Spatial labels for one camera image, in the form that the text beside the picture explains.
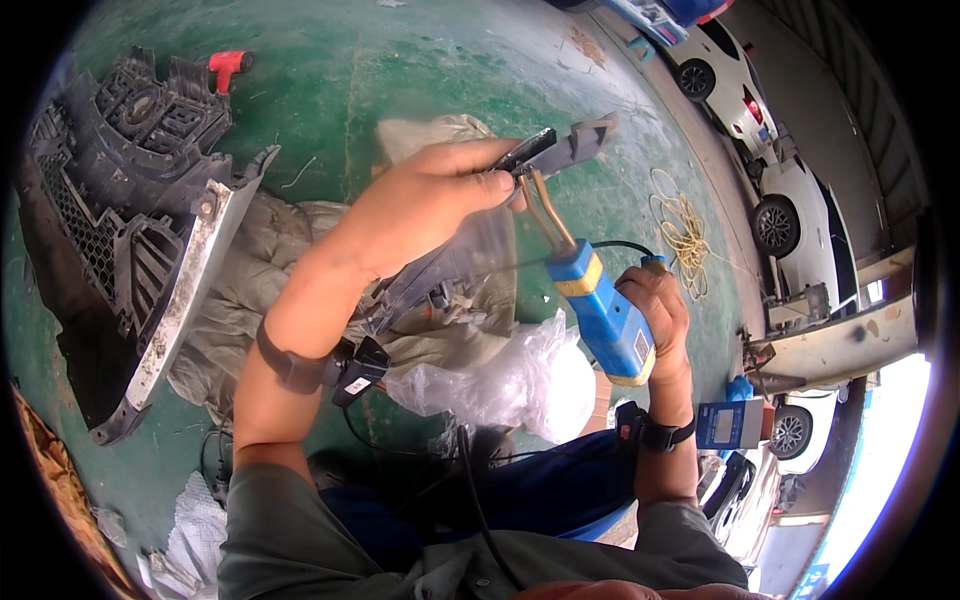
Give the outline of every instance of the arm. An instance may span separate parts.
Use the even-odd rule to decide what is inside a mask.
[[[371,281],[440,246],[471,212],[507,199],[514,189],[509,174],[473,174],[515,145],[488,139],[429,146],[378,179],[297,262],[265,317],[274,345],[305,358],[329,354]],[[310,481],[300,443],[320,407],[319,390],[301,396],[280,388],[254,344],[233,406],[234,469],[271,463]]]
[[[693,379],[686,357],[690,317],[677,278],[656,267],[631,267],[616,282],[617,290],[646,318],[657,348],[650,373],[650,417],[667,426],[684,427],[693,419]],[[638,514],[658,502],[683,501],[697,506],[697,445],[693,436],[672,452],[642,448],[636,460],[634,494]]]

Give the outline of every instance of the person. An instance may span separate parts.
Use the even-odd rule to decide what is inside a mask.
[[[483,171],[516,144],[488,139],[429,146],[376,180],[298,261],[265,317],[270,342],[306,358],[328,355],[368,284],[440,246],[470,213],[510,197],[508,173]],[[512,208],[522,210],[522,201]],[[615,285],[646,317],[656,343],[650,415],[683,427],[693,418],[692,378],[689,317],[677,280],[631,267]],[[477,482],[477,495],[520,590],[475,523],[424,540],[421,529],[400,521],[370,491],[346,486],[318,493],[301,442],[320,403],[319,391],[302,396],[281,388],[253,345],[234,394],[222,598],[753,597],[742,566],[716,541],[697,506],[692,436],[668,453],[641,449],[608,461],[541,454],[490,470]],[[612,431],[604,431],[564,448],[600,454],[613,444]],[[634,550],[569,535],[609,525],[605,518],[634,500]],[[471,521],[468,504],[448,508]]]

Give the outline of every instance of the gray shirt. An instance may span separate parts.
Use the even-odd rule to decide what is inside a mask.
[[[520,531],[493,538],[520,582],[618,579],[653,589],[724,583],[746,588],[743,568],[682,502],[647,510],[634,550]],[[409,573],[384,572],[294,471],[248,465],[230,481],[220,597],[453,600],[460,585],[480,600],[516,593],[479,535],[427,546]]]

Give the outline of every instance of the green epoxy floor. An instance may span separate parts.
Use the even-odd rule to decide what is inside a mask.
[[[269,9],[255,1],[111,2],[91,16],[74,49],[78,65],[100,79],[134,43],[156,50],[161,79],[170,55],[256,53],[252,72],[233,77],[235,124],[216,150],[232,154],[239,168],[276,137],[283,149],[263,186],[287,201],[354,201],[371,179],[371,166],[381,162],[373,129],[383,118],[427,120],[465,112],[500,136],[525,137],[544,126],[566,134],[571,123],[618,109],[621,127],[603,156],[547,183],[572,233],[595,241],[636,240],[668,253],[647,203],[654,167],[673,176],[708,223],[717,222],[696,159],[652,86],[588,15],[561,13],[540,0],[410,0],[398,9],[373,0],[277,1]],[[297,184],[281,188],[312,156],[317,160]],[[209,417],[164,385],[128,440],[111,448],[93,444],[57,349],[59,326],[39,294],[24,298],[23,243],[18,223],[8,223],[3,325],[11,372],[24,397],[65,441],[91,502],[125,518],[130,542],[118,553],[135,570],[134,550],[165,547],[174,498],[197,467]],[[528,217],[516,219],[516,231],[519,260],[547,253]],[[708,228],[708,242],[728,255],[719,228]],[[629,250],[600,252],[612,276],[639,260]],[[730,339],[742,322],[731,267],[713,261],[709,277],[709,297],[690,310],[695,401],[722,396]],[[542,269],[520,274],[520,321],[538,323],[557,306],[558,294]],[[614,389],[614,399],[622,396],[647,400],[644,389]],[[353,411],[362,429],[397,447],[420,446],[442,428],[384,395],[370,395]],[[542,441],[527,438],[520,445]],[[209,446],[207,464],[213,468],[214,444]],[[330,447],[369,464],[377,460],[325,407],[307,450]]]

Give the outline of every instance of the white car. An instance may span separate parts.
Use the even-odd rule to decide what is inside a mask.
[[[851,303],[856,312],[856,259],[833,190],[817,179],[796,148],[781,151],[781,161],[773,158],[757,185],[762,200],[751,219],[756,248],[778,260],[785,297],[823,282],[831,315]]]
[[[707,104],[753,176],[762,166],[756,159],[778,136],[760,79],[740,43],[716,19],[688,32],[684,43],[661,47],[662,52],[676,65],[674,77],[684,96]]]
[[[780,397],[770,451],[780,459],[777,471],[781,475],[802,475],[817,466],[827,447],[841,393],[845,394],[846,388],[790,392]]]

